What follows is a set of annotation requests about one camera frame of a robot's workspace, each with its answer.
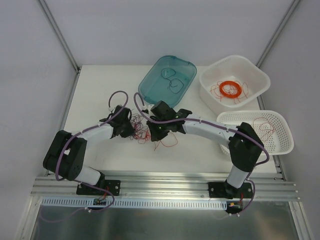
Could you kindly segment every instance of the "metal base plate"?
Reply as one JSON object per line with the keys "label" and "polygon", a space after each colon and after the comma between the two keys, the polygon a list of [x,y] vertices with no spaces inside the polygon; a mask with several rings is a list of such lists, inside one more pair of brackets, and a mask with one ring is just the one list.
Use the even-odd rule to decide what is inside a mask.
{"label": "metal base plate", "polygon": [[[210,198],[221,198],[221,195],[219,193],[223,192],[225,188],[223,181],[208,182],[208,187]],[[241,193],[243,193],[243,199],[251,199],[253,196],[251,183],[244,182],[242,186],[239,188],[237,194],[233,198],[241,199]]]}
{"label": "metal base plate", "polygon": [[[105,180],[105,186],[103,186],[102,188],[107,189],[114,196],[119,196],[120,184],[121,184],[121,181],[119,181],[119,180]],[[105,193],[103,191],[96,190],[94,188],[80,184],[76,188],[76,194],[77,195],[102,196]]]}

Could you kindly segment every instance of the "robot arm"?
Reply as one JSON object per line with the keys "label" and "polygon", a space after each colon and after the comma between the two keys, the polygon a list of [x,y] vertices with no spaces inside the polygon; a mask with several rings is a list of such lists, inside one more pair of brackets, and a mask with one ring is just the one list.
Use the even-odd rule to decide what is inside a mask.
{"label": "robot arm", "polygon": [[[119,112],[121,108],[122,107],[118,105],[108,118],[101,119],[100,122],[105,122]],[[131,111],[125,107],[109,123],[74,137],[68,145],[68,149],[63,153],[58,175],[69,181],[83,182],[99,188],[104,186],[105,175],[84,165],[85,152],[90,147],[104,140],[114,138],[118,135],[122,138],[127,138],[134,134],[135,130],[130,123],[129,115],[131,115]],[[64,130],[59,131],[55,135],[43,161],[43,167],[45,169],[54,173],[56,172],[60,153],[71,137],[73,137],[73,134]]]}
{"label": "robot arm", "polygon": [[[254,169],[262,152],[262,149],[252,141],[235,133],[241,132],[263,146],[263,143],[250,124],[243,122],[240,126],[236,126],[201,119],[201,117],[186,109],[180,109],[178,112],[175,112],[163,101],[158,102],[150,111],[147,111],[147,114],[150,115],[152,120],[156,122],[168,122],[159,124],[147,121],[151,133],[151,141],[160,141],[172,131],[182,134],[198,135],[228,147],[233,166],[224,186],[215,189],[215,194],[222,198],[232,199],[238,193],[239,188],[243,185],[249,173]],[[170,120],[186,118],[192,120],[170,122]]]}

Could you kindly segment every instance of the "tangled red wire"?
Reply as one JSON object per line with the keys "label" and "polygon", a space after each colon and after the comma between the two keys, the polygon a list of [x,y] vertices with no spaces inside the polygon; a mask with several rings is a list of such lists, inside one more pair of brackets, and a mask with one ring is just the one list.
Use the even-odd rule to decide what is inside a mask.
{"label": "tangled red wire", "polygon": [[144,117],[139,114],[133,114],[131,117],[131,125],[134,128],[134,135],[130,137],[131,140],[138,140],[139,144],[145,144],[149,140],[151,140],[151,134],[148,126],[144,126],[142,120]]}
{"label": "tangled red wire", "polygon": [[252,123],[253,129],[258,132],[259,130],[262,135],[259,133],[259,138],[261,139],[262,142],[266,142],[269,140],[269,138],[275,133],[276,128],[271,124],[269,119],[265,117],[257,117],[253,120]]}
{"label": "tangled red wire", "polygon": [[236,100],[240,103],[241,99],[248,98],[249,88],[246,82],[241,85],[239,81],[218,81],[211,86],[210,93],[220,99],[220,102],[223,98],[230,98],[236,104]]}
{"label": "tangled red wire", "polygon": [[[143,119],[144,119],[144,117],[142,115],[135,113],[132,115],[131,120],[130,120],[131,125],[134,128],[134,135],[132,135],[130,137],[130,139],[131,140],[133,140],[133,139],[138,140],[139,144],[145,144],[146,142],[151,140],[150,130],[147,125],[144,125],[142,123]],[[158,141],[158,142],[154,142],[154,150],[156,150],[160,144],[162,144],[164,147],[167,147],[167,148],[171,148],[171,147],[177,145],[178,144],[177,137],[172,132],[170,132],[170,134],[173,135],[173,137],[175,139],[175,143],[172,145],[167,145],[163,142],[163,140]]]}

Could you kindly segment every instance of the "metal corner post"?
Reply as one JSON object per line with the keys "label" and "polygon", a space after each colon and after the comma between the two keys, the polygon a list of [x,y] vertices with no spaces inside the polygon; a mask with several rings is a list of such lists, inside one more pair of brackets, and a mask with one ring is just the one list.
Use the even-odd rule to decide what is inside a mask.
{"label": "metal corner post", "polygon": [[[268,57],[269,53],[272,51],[272,49],[274,48],[277,40],[279,39],[279,37],[281,36],[281,33],[283,32],[283,30],[285,29],[285,27],[287,26],[289,20],[292,18],[293,14],[296,12],[298,6],[300,5],[300,3],[302,2],[302,0],[292,0],[289,8],[287,9],[287,11],[285,12],[283,18],[281,19],[278,27],[275,29],[273,35],[271,36],[269,42],[267,43],[267,45],[265,46],[262,55],[260,56],[256,66],[260,69],[263,65],[263,63],[265,62],[266,58]],[[264,104],[264,100],[262,98],[262,96],[258,96],[258,104],[261,110],[265,110],[266,106]]]}
{"label": "metal corner post", "polygon": [[78,66],[73,54],[71,53],[71,51],[68,47],[68,44],[67,44],[64,36],[62,35],[62,33],[56,23],[56,20],[48,7],[48,4],[46,3],[45,0],[37,0],[37,2],[39,3],[39,5],[40,5],[46,19],[48,20],[49,24],[51,25],[55,35],[57,36],[65,54],[67,55],[71,65],[72,65],[72,67],[74,68],[74,70],[76,72],[78,72],[80,70],[80,67]]}

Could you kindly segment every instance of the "purple cable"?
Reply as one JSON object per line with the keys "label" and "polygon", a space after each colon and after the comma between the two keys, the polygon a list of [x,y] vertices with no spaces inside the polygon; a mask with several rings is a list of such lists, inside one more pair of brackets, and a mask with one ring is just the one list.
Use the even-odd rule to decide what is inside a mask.
{"label": "purple cable", "polygon": [[250,199],[250,201],[249,201],[249,203],[247,204],[247,206],[245,206],[245,207],[241,210],[241,213],[250,206],[250,204],[253,202],[253,200],[254,200],[254,198],[255,198],[255,194],[256,194],[256,185],[255,185],[254,181],[252,181],[252,180],[250,180],[250,179],[246,179],[246,180],[252,184],[253,193],[252,193],[252,198]]}
{"label": "purple cable", "polygon": [[[142,96],[140,95],[140,93],[136,92],[134,95],[133,95],[133,101],[134,101],[134,105],[136,107],[136,109],[139,111],[139,113],[145,118],[147,119],[148,121],[154,123],[154,124],[169,124],[169,123],[174,123],[174,122],[179,122],[179,121],[195,121],[195,122],[200,122],[199,119],[196,119],[196,118],[177,118],[177,119],[173,119],[173,120],[168,120],[168,121],[155,121],[151,118],[149,118],[148,116],[146,116],[144,114],[144,112],[140,109],[140,107],[138,106],[138,103],[137,103],[137,99],[136,97],[139,96],[140,99],[141,99],[141,102],[142,102],[142,105],[144,106],[145,103],[144,103],[144,99],[142,98]],[[222,130],[227,130],[226,127],[224,126],[219,126],[217,124],[214,124],[212,122],[209,122],[209,121],[205,121],[205,120],[201,120],[201,123],[204,123],[204,124],[208,124],[210,126],[213,126],[213,127],[216,127],[218,129],[222,129]],[[258,162],[255,164],[255,167],[258,166],[258,165],[261,165],[261,164],[265,164],[269,161],[270,159],[270,156],[269,156],[269,153],[267,152],[267,150],[259,143],[257,142],[256,140],[254,140],[252,137],[249,137],[248,135],[244,134],[243,132],[241,131],[238,131],[238,130],[234,130],[234,129],[229,129],[230,132],[232,133],[235,133],[235,134],[239,134],[241,135],[242,137],[248,139],[249,141],[251,141],[252,143],[254,143],[255,145],[257,145],[266,155],[266,159],[264,161],[261,161],[261,162]],[[246,177],[246,180],[248,182],[250,182],[252,184],[252,187],[253,187],[253,193],[252,193],[252,198],[250,200],[250,202],[248,203],[247,206],[245,206],[245,208],[241,211],[243,212],[245,209],[247,209],[249,207],[249,205],[252,203],[252,201],[254,200],[254,197],[255,197],[255,193],[256,193],[256,186],[255,186],[255,183],[249,179],[249,176],[252,172],[250,172],[248,174],[248,176]]]}
{"label": "purple cable", "polygon": [[73,135],[72,137],[70,137],[69,140],[66,142],[66,144],[65,144],[64,147],[62,148],[62,151],[61,151],[61,153],[60,153],[60,155],[59,155],[59,158],[58,158],[58,161],[57,161],[56,167],[55,167],[55,174],[54,174],[54,175],[55,175],[55,179],[56,179],[57,181],[62,181],[62,180],[64,179],[63,177],[62,177],[62,178],[59,178],[59,168],[60,168],[60,164],[61,164],[62,158],[63,158],[63,156],[64,156],[64,153],[65,153],[65,151],[68,149],[68,146],[69,146],[69,144],[71,143],[71,141],[72,141],[73,139],[75,139],[76,137],[78,137],[79,135],[83,134],[83,133],[86,133],[86,132],[88,132],[88,131],[90,131],[90,130],[99,128],[100,126],[103,126],[103,125],[109,123],[112,119],[114,119],[116,116],[118,116],[118,115],[120,114],[120,112],[126,107],[126,105],[127,105],[127,103],[128,103],[128,100],[129,100],[129,96],[128,96],[128,94],[127,94],[125,91],[122,91],[122,90],[115,91],[115,92],[110,96],[108,104],[110,105],[111,98],[112,98],[115,94],[117,94],[117,93],[123,93],[123,94],[125,94],[126,100],[125,100],[124,105],[121,107],[121,109],[120,109],[115,115],[113,115],[111,118],[109,118],[108,120],[104,121],[104,122],[101,123],[100,125],[95,125],[95,126],[88,127],[88,128],[86,128],[86,129],[84,129],[82,132],[76,133],[75,135]]}
{"label": "purple cable", "polygon": [[[84,183],[84,182],[83,182],[82,184],[83,184],[83,185],[86,185],[86,186],[88,186],[88,187],[90,187],[90,188],[103,191],[103,192],[107,193],[108,195],[110,195],[110,196],[112,197],[112,202],[111,202],[109,205],[105,206],[104,208],[102,208],[102,209],[100,209],[100,210],[92,210],[92,209],[91,209],[91,212],[92,212],[92,213],[100,213],[100,212],[103,212],[103,211],[107,210],[108,208],[110,208],[111,205],[113,205],[113,204],[115,203],[115,196],[114,196],[111,192],[109,192],[108,190],[103,189],[103,188],[100,188],[100,187],[96,187],[96,186],[93,186],[93,185],[90,185],[90,184],[87,184],[87,183]],[[85,207],[78,208],[77,210],[75,210],[74,212],[72,212],[69,216],[66,216],[66,217],[64,217],[64,218],[62,218],[62,219],[59,219],[59,220],[47,220],[47,219],[45,219],[45,218],[42,216],[41,210],[42,210],[42,206],[40,206],[39,213],[38,213],[39,219],[41,219],[42,221],[44,221],[44,222],[46,222],[46,223],[49,223],[49,224],[55,224],[55,223],[60,223],[60,222],[63,222],[63,221],[65,221],[65,220],[71,218],[71,217],[72,217],[73,215],[75,215],[77,212],[80,212],[81,210],[86,210],[86,208],[85,208]]]}
{"label": "purple cable", "polygon": [[90,187],[92,189],[97,189],[97,190],[103,191],[103,192],[107,193],[108,195],[110,195],[112,197],[112,202],[109,205],[105,206],[104,208],[102,208],[100,210],[91,210],[91,212],[93,212],[93,213],[103,212],[103,211],[107,210],[108,208],[110,208],[111,205],[113,205],[115,203],[115,196],[111,192],[109,192],[108,190],[102,189],[100,187],[96,187],[96,186],[93,186],[93,185],[90,185],[90,184],[87,184],[85,182],[83,182],[82,184],[86,185],[87,187]]}
{"label": "purple cable", "polygon": [[42,210],[42,206],[40,207],[39,213],[38,213],[39,219],[41,219],[42,221],[44,221],[44,222],[46,222],[46,223],[48,223],[48,224],[56,224],[56,223],[60,223],[60,222],[63,222],[63,221],[65,221],[65,220],[71,218],[71,217],[72,217],[73,215],[75,215],[77,212],[80,212],[81,210],[85,210],[85,208],[84,208],[84,207],[78,208],[78,209],[75,210],[73,213],[71,213],[69,216],[66,216],[66,217],[64,217],[64,218],[62,218],[62,219],[59,219],[59,220],[47,220],[47,219],[45,219],[45,218],[42,216],[41,210]]}

